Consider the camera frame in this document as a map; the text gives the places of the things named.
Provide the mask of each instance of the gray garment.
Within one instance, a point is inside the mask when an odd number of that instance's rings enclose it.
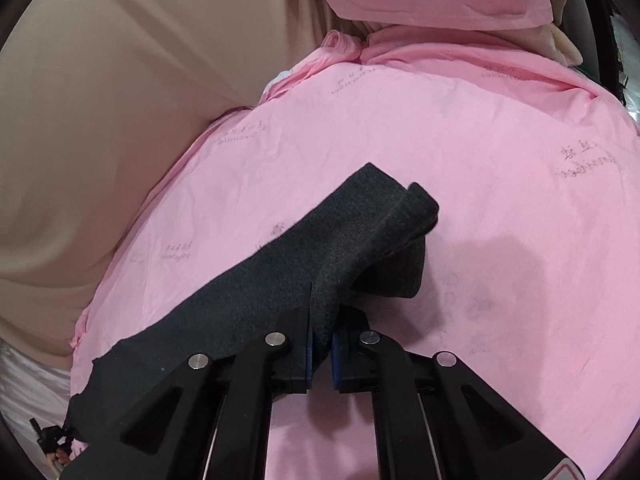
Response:
[[[95,442],[140,397],[196,353],[238,353],[287,310],[308,304],[314,367],[327,356],[348,291],[411,298],[438,204],[367,164],[282,236],[216,277],[164,319],[94,361],[69,404],[76,438]]]

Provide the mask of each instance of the red outlined sticker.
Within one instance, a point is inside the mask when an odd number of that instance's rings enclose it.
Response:
[[[544,480],[584,480],[584,476],[571,460],[565,458]]]

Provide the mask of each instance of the silver screw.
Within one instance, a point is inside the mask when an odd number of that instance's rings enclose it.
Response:
[[[451,368],[458,362],[458,359],[451,352],[440,352],[438,355],[436,355],[436,361],[440,366]]]
[[[271,332],[270,334],[267,334],[267,337],[264,338],[264,342],[269,346],[280,346],[286,340],[287,338],[285,337],[285,335],[281,334],[280,332]]]
[[[375,345],[380,342],[380,334],[378,332],[374,332],[373,330],[367,330],[360,334],[360,341],[362,341],[365,345]]]
[[[209,358],[204,354],[196,354],[189,357],[189,366],[194,370],[200,370],[209,364]]]

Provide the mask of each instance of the tan cloth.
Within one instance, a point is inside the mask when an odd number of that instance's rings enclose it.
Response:
[[[0,54],[0,338],[67,368],[149,190],[330,28],[323,0],[34,0]]]

